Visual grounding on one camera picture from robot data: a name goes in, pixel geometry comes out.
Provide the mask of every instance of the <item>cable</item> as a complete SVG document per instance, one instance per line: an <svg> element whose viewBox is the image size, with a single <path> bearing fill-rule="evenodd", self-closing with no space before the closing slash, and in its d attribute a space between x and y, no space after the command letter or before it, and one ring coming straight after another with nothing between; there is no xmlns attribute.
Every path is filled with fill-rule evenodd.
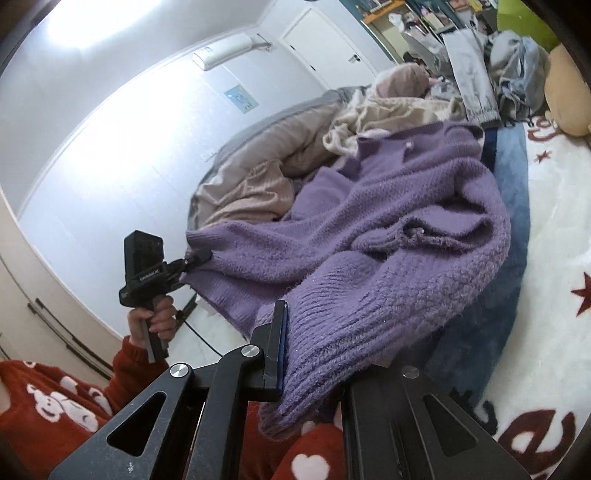
<svg viewBox="0 0 591 480"><path fill-rule="evenodd" d="M220 352L218 352L218 351L217 351L217 350L216 350L214 347L212 347L212 346L210 345L210 343L209 343L209 342L208 342L208 341L207 341L205 338L203 338L201 335L199 335L199 334L197 333L197 330L195 330L193 327L191 327L191 326L189 325L189 323L188 323L188 322L184 322L184 324L185 324L187 327L189 327L189 328L191 329L191 331L192 331L192 332L193 332L195 335L197 335L197 336L198 336L198 337L199 337L199 338L200 338L200 339L203 341L203 343L205 343L205 345L207 345L207 346L208 346L210 349L212 349L214 352L216 352L216 353L217 353L217 354L218 354L220 357L223 357L223 355L222 355Z"/></svg>

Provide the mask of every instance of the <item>human hand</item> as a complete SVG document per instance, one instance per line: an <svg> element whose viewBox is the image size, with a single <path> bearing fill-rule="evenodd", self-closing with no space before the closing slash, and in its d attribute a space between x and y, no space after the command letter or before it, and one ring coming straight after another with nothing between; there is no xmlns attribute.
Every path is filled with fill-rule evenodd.
<svg viewBox="0 0 591 480"><path fill-rule="evenodd" d="M173 306L173 298L158 297L154 299L156 308L153 312L145 308L136 308L127 314L127 322L129 323L129 342L131 345L140 348L146 348L146 340L144 339L144 332L142 330L141 322L150 320L150 332L157 333L162 340L172 340L176 334L176 320L173 316L177 310Z"/></svg>

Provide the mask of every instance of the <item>red sweater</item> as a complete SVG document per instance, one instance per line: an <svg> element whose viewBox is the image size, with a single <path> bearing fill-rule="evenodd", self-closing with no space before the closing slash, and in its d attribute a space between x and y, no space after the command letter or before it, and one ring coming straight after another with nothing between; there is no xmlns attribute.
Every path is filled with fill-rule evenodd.
<svg viewBox="0 0 591 480"><path fill-rule="evenodd" d="M10 409L0 414L0 432L35 480L50 472L111 417L162 374L165 362L148 363L146 350L126 338L113 360L115 375L100 388L56 367L0 362ZM241 480L343 480L343 440L334 425L307 426L307 433L272 442L258 431L257 404L249 405Z"/></svg>

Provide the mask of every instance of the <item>silver screw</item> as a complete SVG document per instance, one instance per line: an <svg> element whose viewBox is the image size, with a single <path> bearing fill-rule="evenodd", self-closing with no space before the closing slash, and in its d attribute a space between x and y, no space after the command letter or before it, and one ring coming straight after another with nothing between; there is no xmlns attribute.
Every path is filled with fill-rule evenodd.
<svg viewBox="0 0 591 480"><path fill-rule="evenodd" d="M418 377L418 368L411 367L407 365L406 367L402 368L402 376L405 378L417 378Z"/></svg>
<svg viewBox="0 0 591 480"><path fill-rule="evenodd" d="M170 374L174 378L184 377L189 373L189 368L185 364L176 364L170 367Z"/></svg>
<svg viewBox="0 0 591 480"><path fill-rule="evenodd" d="M244 356L257 356L260 351L261 349L256 345L245 345L242 347L242 350L240 350Z"/></svg>

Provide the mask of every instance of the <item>white heart print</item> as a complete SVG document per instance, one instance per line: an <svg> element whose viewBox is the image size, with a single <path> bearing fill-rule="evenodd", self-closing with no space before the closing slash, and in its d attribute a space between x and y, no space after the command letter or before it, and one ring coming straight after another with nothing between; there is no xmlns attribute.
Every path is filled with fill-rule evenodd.
<svg viewBox="0 0 591 480"><path fill-rule="evenodd" d="M320 455L296 455L291 461L291 473L295 480L327 480L330 466Z"/></svg>

